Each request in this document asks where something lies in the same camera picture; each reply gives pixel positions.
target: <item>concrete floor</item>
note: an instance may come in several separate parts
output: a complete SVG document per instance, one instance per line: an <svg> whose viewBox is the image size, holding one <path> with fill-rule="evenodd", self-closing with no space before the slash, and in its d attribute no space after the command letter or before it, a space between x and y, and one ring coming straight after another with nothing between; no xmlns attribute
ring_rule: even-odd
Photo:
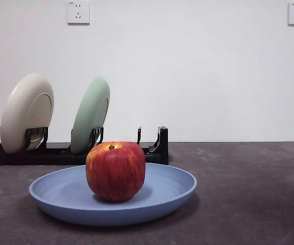
<svg viewBox="0 0 294 245"><path fill-rule="evenodd" d="M67 166L0 166L0 244L294 244L294 142L169 144L170 165L198 185L176 212L97 228L56 220L30 183Z"/></svg>

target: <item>green plate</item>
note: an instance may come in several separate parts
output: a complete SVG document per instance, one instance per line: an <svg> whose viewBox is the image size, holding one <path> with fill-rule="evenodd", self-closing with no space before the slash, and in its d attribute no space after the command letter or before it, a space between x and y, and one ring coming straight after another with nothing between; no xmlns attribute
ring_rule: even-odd
<svg viewBox="0 0 294 245"><path fill-rule="evenodd" d="M72 154L80 154L90 147L90 133L92 129L104 125L109 102L110 88L102 77L97 77L87 89L73 124L70 145Z"/></svg>

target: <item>red apple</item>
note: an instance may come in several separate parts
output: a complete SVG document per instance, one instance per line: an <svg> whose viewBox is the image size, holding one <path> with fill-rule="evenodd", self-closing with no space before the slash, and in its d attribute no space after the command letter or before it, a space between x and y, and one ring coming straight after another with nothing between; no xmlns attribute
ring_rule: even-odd
<svg viewBox="0 0 294 245"><path fill-rule="evenodd" d="M90 189L109 201L133 197L145 179L145 155L133 142L104 142L86 158L86 178Z"/></svg>

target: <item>beige plate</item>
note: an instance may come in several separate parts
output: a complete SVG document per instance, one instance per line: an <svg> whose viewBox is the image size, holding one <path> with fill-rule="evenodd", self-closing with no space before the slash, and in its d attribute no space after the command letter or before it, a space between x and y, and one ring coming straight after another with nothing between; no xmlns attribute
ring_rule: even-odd
<svg viewBox="0 0 294 245"><path fill-rule="evenodd" d="M25 146L26 129L48 127L54 108L50 83L33 73L23 78L12 91L3 111L1 143L6 153L16 153ZM43 134L31 136L27 150L38 146Z"/></svg>

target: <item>white wall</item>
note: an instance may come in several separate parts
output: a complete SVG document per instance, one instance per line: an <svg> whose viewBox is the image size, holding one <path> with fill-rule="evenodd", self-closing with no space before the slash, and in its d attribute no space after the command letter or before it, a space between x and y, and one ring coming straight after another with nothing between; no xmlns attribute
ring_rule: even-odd
<svg viewBox="0 0 294 245"><path fill-rule="evenodd" d="M49 141L69 141L97 75L110 85L105 140L294 140L294 27L283 0L0 0L0 120L16 83L38 72L55 109Z"/></svg>

